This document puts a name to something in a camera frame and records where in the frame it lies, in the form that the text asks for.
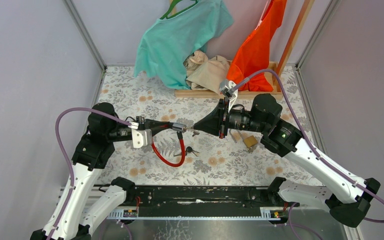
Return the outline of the red cable lock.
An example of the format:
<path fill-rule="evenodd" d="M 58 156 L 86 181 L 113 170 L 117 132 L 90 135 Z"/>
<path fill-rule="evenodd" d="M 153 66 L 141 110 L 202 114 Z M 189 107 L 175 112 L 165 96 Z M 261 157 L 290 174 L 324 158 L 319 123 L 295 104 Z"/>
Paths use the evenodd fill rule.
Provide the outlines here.
<path fill-rule="evenodd" d="M 186 125 L 173 122 L 172 128 L 168 130 L 173 130 L 176 133 L 178 143 L 172 142 L 169 143 L 167 139 L 163 139 L 163 143 L 161 143 L 159 146 L 163 147 L 162 148 L 162 153 L 159 152 L 157 149 L 157 144 L 154 143 L 154 139 L 152 136 L 152 150 L 156 154 L 156 156 L 166 165 L 173 167 L 173 168 L 178 168 L 182 166 L 186 160 L 186 155 L 185 155 L 185 142 L 183 138 L 183 133 L 186 132 Z M 178 154 L 182 152 L 181 156 L 174 156 L 175 154 Z"/>

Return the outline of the black-headed key pair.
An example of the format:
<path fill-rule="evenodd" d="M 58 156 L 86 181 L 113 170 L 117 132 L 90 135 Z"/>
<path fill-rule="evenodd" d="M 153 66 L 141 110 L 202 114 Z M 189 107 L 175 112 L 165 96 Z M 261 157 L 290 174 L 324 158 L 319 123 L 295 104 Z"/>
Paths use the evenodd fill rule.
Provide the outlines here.
<path fill-rule="evenodd" d="M 200 152 L 199 151 L 196 151 L 194 150 L 191 146 L 188 146 L 186 147 L 185 149 L 185 156 L 187 156 L 188 154 L 192 154 L 194 155 L 195 157 L 198 157 Z M 175 154 L 174 157 L 178 157 L 178 156 L 181 156 L 182 155 L 182 152 L 178 153 L 178 154 Z"/>

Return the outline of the brass padlock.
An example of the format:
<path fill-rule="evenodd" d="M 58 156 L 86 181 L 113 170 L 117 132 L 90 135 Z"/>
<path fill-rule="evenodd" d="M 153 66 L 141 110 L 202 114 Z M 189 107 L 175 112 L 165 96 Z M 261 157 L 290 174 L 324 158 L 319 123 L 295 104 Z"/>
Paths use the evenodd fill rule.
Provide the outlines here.
<path fill-rule="evenodd" d="M 253 135 L 247 135 L 236 129 L 229 130 L 229 133 L 236 143 L 242 141 L 249 153 L 253 153 L 257 148 L 258 141 Z"/>

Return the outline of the small brass key pair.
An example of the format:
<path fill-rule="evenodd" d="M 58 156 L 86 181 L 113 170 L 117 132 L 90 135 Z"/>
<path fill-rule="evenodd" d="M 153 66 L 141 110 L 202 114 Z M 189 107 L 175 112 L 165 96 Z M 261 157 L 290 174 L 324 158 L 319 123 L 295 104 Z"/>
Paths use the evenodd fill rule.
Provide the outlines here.
<path fill-rule="evenodd" d="M 198 136 L 200 134 L 200 132 L 198 130 L 196 130 L 193 126 L 187 126 L 186 131 L 188 133 L 191 133 L 192 137 Z"/>

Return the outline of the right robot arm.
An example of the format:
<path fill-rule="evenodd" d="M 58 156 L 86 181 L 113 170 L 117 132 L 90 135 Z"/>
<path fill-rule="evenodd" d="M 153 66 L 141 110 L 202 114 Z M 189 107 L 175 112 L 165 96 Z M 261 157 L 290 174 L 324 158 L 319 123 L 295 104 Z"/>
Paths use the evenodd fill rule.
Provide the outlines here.
<path fill-rule="evenodd" d="M 266 193 L 271 205 L 290 202 L 315 207 L 351 228 L 364 220 L 373 199 L 367 191 L 375 194 L 381 186 L 376 179 L 363 179 L 337 166 L 329 157 L 316 154 L 315 146 L 306 141 L 304 134 L 280 118 L 283 108 L 270 94 L 257 95 L 250 110 L 228 107 L 228 100 L 220 99 L 214 110 L 195 123 L 193 129 L 221 139 L 230 129 L 260 133 L 260 143 L 268 151 L 300 165 L 323 184 L 303 185 L 276 177 Z"/>

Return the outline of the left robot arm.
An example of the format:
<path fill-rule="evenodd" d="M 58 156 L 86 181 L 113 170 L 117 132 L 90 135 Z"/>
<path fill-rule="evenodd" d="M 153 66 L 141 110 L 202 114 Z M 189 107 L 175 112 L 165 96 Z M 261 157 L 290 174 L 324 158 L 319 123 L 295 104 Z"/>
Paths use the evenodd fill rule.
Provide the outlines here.
<path fill-rule="evenodd" d="M 80 138 L 72 157 L 65 150 L 60 136 L 60 121 L 71 112 L 88 112 L 86 132 Z M 118 117 L 108 102 L 92 108 L 74 107 L 63 111 L 55 123 L 57 142 L 68 165 L 69 177 L 61 198 L 48 223 L 35 230 L 32 240 L 90 240 L 107 216 L 119 205 L 137 202 L 135 183 L 115 178 L 108 190 L 91 207 L 85 208 L 89 195 L 108 160 L 115 152 L 116 142 L 131 141 L 139 149 L 153 143 L 153 136 L 164 130 L 177 130 L 183 139 L 183 125 L 156 121 L 138 116 L 132 121 Z"/>

